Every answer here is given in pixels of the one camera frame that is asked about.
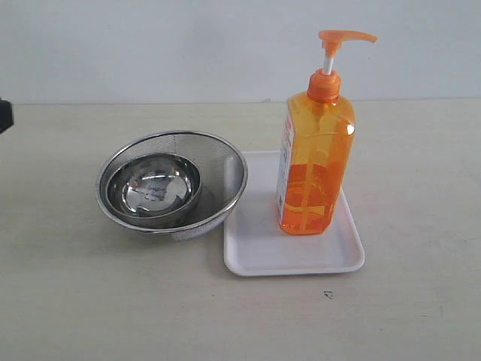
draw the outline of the bowl rim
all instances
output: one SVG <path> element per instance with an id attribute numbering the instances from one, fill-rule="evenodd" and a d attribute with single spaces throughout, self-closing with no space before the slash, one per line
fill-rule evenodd
<path id="1" fill-rule="evenodd" d="M 112 161 L 118 157 L 121 153 L 129 149 L 130 147 L 133 147 L 136 144 L 141 143 L 142 141 L 147 141 L 152 138 L 157 138 L 159 136 L 163 135 L 176 135 L 176 134 L 192 134 L 192 135 L 202 135 L 207 138 L 212 138 L 215 139 L 216 141 L 220 141 L 230 147 L 240 158 L 242 162 L 242 166 L 244 169 L 244 173 L 242 176 L 242 181 L 240 183 L 239 190 L 236 192 L 235 196 L 230 200 L 230 202 L 225 205 L 222 209 L 217 211 L 216 213 L 212 214 L 210 217 L 205 218 L 204 220 L 200 220 L 196 223 L 192 223 L 186 226 L 181 226 L 181 227 L 176 227 L 176 228 L 164 228 L 164 229 L 154 229 L 154 228 L 147 228 L 147 227 L 139 227 L 139 226 L 133 226 L 130 223 L 127 223 L 120 218 L 116 217 L 113 215 L 105 206 L 105 204 L 102 201 L 101 198 L 101 191 L 100 191 L 100 184 L 102 180 L 102 175 L 104 174 L 105 170 L 107 167 L 112 163 Z M 217 217 L 220 215 L 230 212 L 230 210 L 235 206 L 239 198 L 242 196 L 242 193 L 244 192 L 246 185 L 247 185 L 247 178 L 248 178 L 248 171 L 247 171 L 247 161 L 242 154 L 242 152 L 234 146 L 230 141 L 225 140 L 222 137 L 219 137 L 218 135 L 211 134 L 209 132 L 203 132 L 203 131 L 198 131 L 198 130 L 168 130 L 165 132 L 157 132 L 153 133 L 150 135 L 145 135 L 141 138 L 135 139 L 128 144 L 124 145 L 120 149 L 118 149 L 112 156 L 110 156 L 107 161 L 104 163 L 104 165 L 101 167 L 100 172 L 98 173 L 97 180 L 95 182 L 95 197 L 97 199 L 97 203 L 100 207 L 100 209 L 104 212 L 104 214 L 109 217 L 111 220 L 114 222 L 120 224 L 121 226 L 124 226 L 128 229 L 133 229 L 135 231 L 143 232 L 143 233 L 152 233 L 152 234 L 160 234 L 160 235 L 168 235 L 171 233 L 177 233 L 177 232 L 183 232 L 183 231 L 188 231 L 190 229 L 198 228 L 199 226 L 203 226 L 212 220 L 215 220 Z"/>
<path id="2" fill-rule="evenodd" d="M 195 190 L 195 192 L 191 195 L 190 199 L 188 199 L 186 201 L 186 203 L 184 203 L 183 205 L 181 205 L 179 208 L 177 209 L 174 209 L 173 211 L 170 211 L 168 213 L 165 213 L 165 214 L 161 214 L 159 216 L 151 216 L 151 217 L 136 217 L 134 215 L 131 215 L 131 214 L 124 214 L 122 211 L 118 210 L 113 204 L 112 202 L 110 201 L 109 197 L 108 197 L 108 185 L 110 185 L 110 182 L 112 182 L 113 180 L 113 177 L 116 176 L 116 174 L 124 167 L 126 166 L 128 163 L 124 163 L 123 165 L 121 165 L 108 179 L 107 179 L 107 195 L 105 196 L 106 198 L 106 201 L 109 205 L 109 207 L 111 207 L 112 209 L 115 210 L 115 212 L 118 212 L 120 214 L 122 214 L 123 216 L 125 216 L 126 218 L 129 218 L 129 219 L 133 219 L 133 220 L 157 220 L 157 219 L 160 219 L 161 217 L 170 217 L 172 216 L 172 214 L 176 214 L 180 211 L 184 211 L 186 208 L 188 208 L 189 206 L 192 206 L 192 202 L 194 202 L 196 199 L 198 199 L 198 197 L 201 195 L 202 193 L 202 188 L 204 186 L 204 183 L 202 181 L 202 174 L 201 174 L 201 170 L 199 169 L 198 165 L 195 164 L 195 162 L 189 158 L 187 158 L 186 156 L 182 156 L 180 154 L 175 154 L 175 153 L 169 153 L 169 152 L 156 152 L 156 153 L 149 153 L 149 154 L 144 154 L 143 156 L 136 156 L 135 158 L 132 158 L 129 160 L 129 162 L 133 162 L 135 160 L 139 160 L 139 159 L 142 159 L 142 158 L 147 158 L 148 156 L 155 156 L 157 154 L 162 154 L 162 155 L 168 155 L 168 156 L 176 156 L 178 158 L 181 158 L 183 161 L 187 161 L 189 163 L 191 163 L 193 166 L 194 166 L 194 169 L 196 170 L 197 172 L 197 175 L 198 175 L 198 186 L 197 186 L 197 189 Z"/>

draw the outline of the small dark speck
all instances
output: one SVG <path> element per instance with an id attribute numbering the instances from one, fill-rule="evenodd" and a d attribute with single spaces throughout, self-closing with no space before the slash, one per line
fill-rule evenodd
<path id="1" fill-rule="evenodd" d="M 333 291 L 324 291 L 324 296 L 326 296 L 328 299 L 333 299 L 334 298 L 334 292 Z"/>

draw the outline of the black object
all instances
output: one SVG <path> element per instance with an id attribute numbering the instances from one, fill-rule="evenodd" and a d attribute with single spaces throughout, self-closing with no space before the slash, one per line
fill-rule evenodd
<path id="1" fill-rule="evenodd" d="M 0 134 L 14 124 L 12 104 L 0 98 Z"/>

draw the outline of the bottle label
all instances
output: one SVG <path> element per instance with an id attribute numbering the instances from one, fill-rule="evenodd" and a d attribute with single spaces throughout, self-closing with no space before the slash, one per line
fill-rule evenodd
<path id="1" fill-rule="evenodd" d="M 292 122 L 289 106 L 287 107 L 286 121 L 280 147 L 279 174 L 277 175 L 277 216 L 282 221 L 284 204 L 286 202 L 287 182 L 292 160 L 292 143 L 294 142 L 294 123 Z"/>

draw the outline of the orange pump bottle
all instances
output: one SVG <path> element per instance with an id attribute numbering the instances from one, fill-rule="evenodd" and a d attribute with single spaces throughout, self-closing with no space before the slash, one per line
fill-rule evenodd
<path id="1" fill-rule="evenodd" d="M 287 101 L 277 180 L 280 228 L 292 235 L 323 233 L 334 206 L 354 137 L 351 103 L 339 95 L 340 78 L 332 70 L 343 41 L 377 38 L 363 32 L 324 30 L 322 69 L 310 77 L 309 88 Z"/>

